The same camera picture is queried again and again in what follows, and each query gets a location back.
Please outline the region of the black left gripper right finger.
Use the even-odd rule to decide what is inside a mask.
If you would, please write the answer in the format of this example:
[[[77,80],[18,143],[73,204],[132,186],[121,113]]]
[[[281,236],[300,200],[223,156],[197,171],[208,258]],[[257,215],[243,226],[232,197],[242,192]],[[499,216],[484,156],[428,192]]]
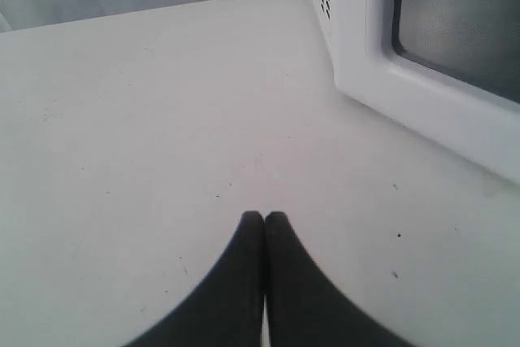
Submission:
[[[409,346],[352,303],[323,274],[288,216],[265,218],[265,283],[272,346]]]

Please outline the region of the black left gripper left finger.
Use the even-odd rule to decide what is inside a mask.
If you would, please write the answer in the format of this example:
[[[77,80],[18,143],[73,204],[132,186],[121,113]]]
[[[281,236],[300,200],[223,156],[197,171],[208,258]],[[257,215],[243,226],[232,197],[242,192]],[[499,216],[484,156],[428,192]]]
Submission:
[[[264,220],[246,211],[218,262],[168,315],[130,346],[259,346],[264,308]]]

